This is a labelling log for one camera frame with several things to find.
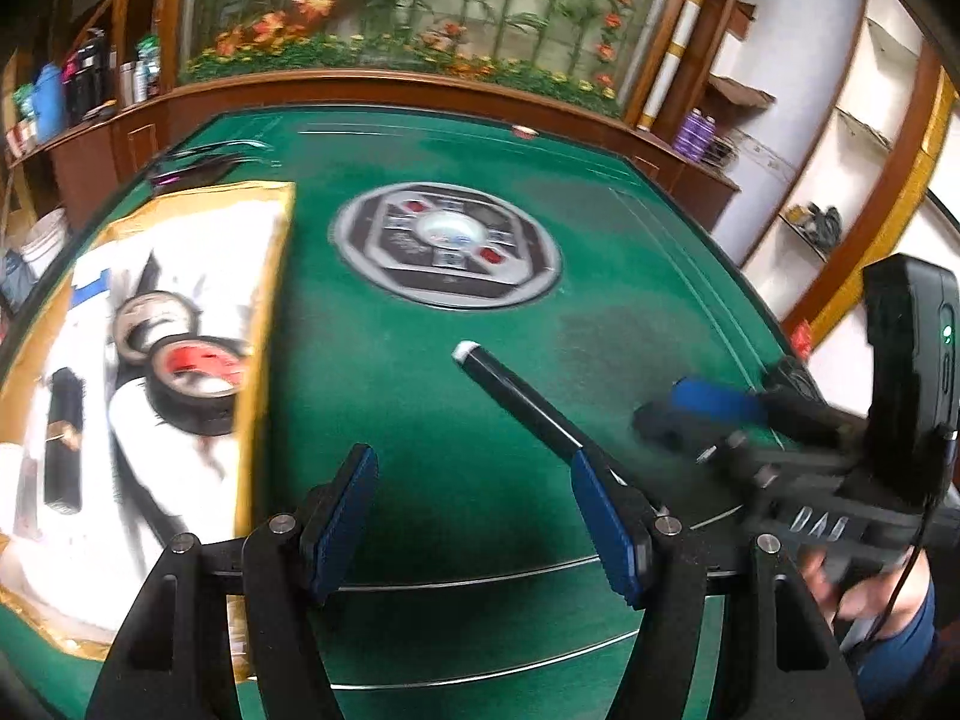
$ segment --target human hand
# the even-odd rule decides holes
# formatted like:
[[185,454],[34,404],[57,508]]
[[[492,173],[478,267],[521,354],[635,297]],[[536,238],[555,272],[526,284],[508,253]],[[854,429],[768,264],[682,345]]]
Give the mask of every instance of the human hand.
[[[829,581],[824,573],[825,556],[824,550],[810,550],[801,555],[800,574],[830,628],[833,628],[834,618],[853,620],[880,616],[904,569],[897,568],[865,579],[847,590],[841,598],[837,585]],[[877,638],[894,637],[904,630],[923,606],[929,586],[930,565],[926,561],[926,552],[921,550],[910,576],[896,597],[890,619],[877,632]]]

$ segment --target person's arm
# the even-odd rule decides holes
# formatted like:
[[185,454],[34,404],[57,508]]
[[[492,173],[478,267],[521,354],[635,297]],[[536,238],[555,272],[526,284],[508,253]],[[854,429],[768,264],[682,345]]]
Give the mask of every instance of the person's arm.
[[[827,622],[834,618],[871,619],[882,613],[901,577],[902,569],[880,574],[851,587],[843,597],[823,571],[823,552],[811,552],[800,561],[810,592]],[[851,668],[857,692],[873,714],[899,696],[920,672],[935,640],[933,584],[925,552],[920,552],[890,619],[866,649],[854,648]]]

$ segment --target blue gripper pad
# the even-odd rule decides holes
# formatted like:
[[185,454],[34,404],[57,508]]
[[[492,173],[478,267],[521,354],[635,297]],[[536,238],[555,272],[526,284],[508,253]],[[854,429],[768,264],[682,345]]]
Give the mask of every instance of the blue gripper pad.
[[311,545],[313,573],[307,581],[310,595],[318,604],[338,589],[347,575],[363,536],[379,475],[376,453],[366,445],[355,445],[328,486],[329,499],[318,507],[321,517],[332,509],[323,531]]
[[767,412],[752,392],[694,377],[680,379],[670,391],[671,406],[736,425],[766,425]]
[[637,549],[582,451],[577,452],[570,463],[570,487],[607,573],[610,589],[636,608],[643,591],[637,573]]

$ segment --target green table surface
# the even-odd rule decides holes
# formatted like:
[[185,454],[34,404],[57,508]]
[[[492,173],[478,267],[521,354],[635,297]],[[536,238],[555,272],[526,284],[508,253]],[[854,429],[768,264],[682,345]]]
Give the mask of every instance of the green table surface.
[[[464,338],[486,346],[702,526],[726,567],[736,499],[707,469],[642,445],[630,419],[685,375],[757,386],[784,354],[776,331],[701,235],[612,155],[477,119],[343,105],[225,115],[189,145],[232,138],[275,151],[227,180],[296,182],[261,514],[327,481],[354,442],[381,463],[349,586],[317,615],[347,718],[602,718],[641,615],[608,588],[566,465],[450,352]],[[474,187],[534,215],[560,247],[558,283],[472,312],[368,283],[330,244],[330,224],[354,196],[402,181]],[[147,198],[137,185],[110,217]],[[688,718],[706,714],[722,607],[707,604]],[[0,647],[51,704],[83,716],[98,664],[54,652],[8,610]],[[261,717],[254,683],[240,695],[245,717]]]

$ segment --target blue sleeve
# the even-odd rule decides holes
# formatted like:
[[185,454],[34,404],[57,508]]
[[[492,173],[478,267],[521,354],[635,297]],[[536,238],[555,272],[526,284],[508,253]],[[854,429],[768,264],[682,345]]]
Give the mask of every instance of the blue sleeve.
[[923,606],[910,624],[895,637],[877,642],[861,658],[856,658],[853,678],[868,713],[871,707],[882,707],[902,693],[920,671],[933,647],[934,604],[931,583]]

